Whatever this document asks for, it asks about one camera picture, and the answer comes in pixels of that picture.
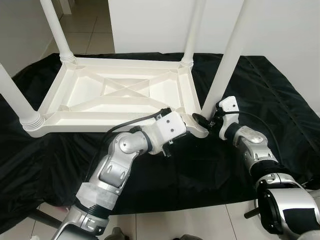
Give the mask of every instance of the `cable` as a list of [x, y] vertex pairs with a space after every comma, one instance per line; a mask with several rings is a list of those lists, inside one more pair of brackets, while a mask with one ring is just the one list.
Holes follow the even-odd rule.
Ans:
[[269, 133], [271, 134], [271, 137], [273, 139], [276, 151], [278, 153], [278, 158], [279, 158], [279, 162], [282, 164], [282, 156], [281, 156], [281, 152], [280, 152], [280, 148], [279, 148], [279, 144], [278, 141], [276, 139], [276, 136], [274, 135], [274, 132], [271, 130], [271, 128], [269, 127], [269, 125], [263, 121], [260, 117], [258, 117], [257, 115], [254, 115], [250, 112], [246, 112], [246, 111], [224, 111], [222, 112], [223, 115], [227, 115], [227, 114], [245, 114], [245, 115], [249, 115], [251, 117], [254, 117], [255, 119], [258, 119], [261, 123], [263, 123], [263, 125], [266, 127], [266, 129], [269, 131]]
[[127, 121], [127, 122], [121, 123], [121, 124], [119, 124], [117, 126], [114, 126], [109, 131], [107, 131], [102, 137], [102, 141], [101, 141], [101, 144], [100, 144], [100, 147], [99, 147], [98, 151], [95, 153], [95, 155], [93, 156], [92, 160], [90, 161], [90, 164], [89, 164], [88, 170], [86, 172], [84, 181], [85, 182], [88, 181], [89, 174], [91, 172], [91, 168], [92, 168], [92, 165], [94, 163], [94, 159], [97, 157], [97, 155], [98, 156], [100, 155], [101, 149], [104, 146], [105, 141], [108, 139], [109, 135], [111, 135], [111, 133], [113, 131], [115, 131], [117, 129], [120, 129], [120, 128], [123, 128], [123, 127], [128, 126], [128, 125], [135, 124], [135, 123], [138, 123], [138, 122], [142, 122], [142, 121], [145, 121], [145, 120], [148, 120], [148, 119], [152, 119], [152, 118], [155, 118], [158, 115], [161, 115], [161, 114], [164, 114], [164, 113], [170, 113], [170, 112], [171, 112], [170, 108], [163, 108], [163, 109], [161, 109], [160, 111], [158, 111], [158, 112], [156, 112], [154, 114], [151, 114], [149, 116], [143, 116], [143, 117], [131, 120], [131, 121]]

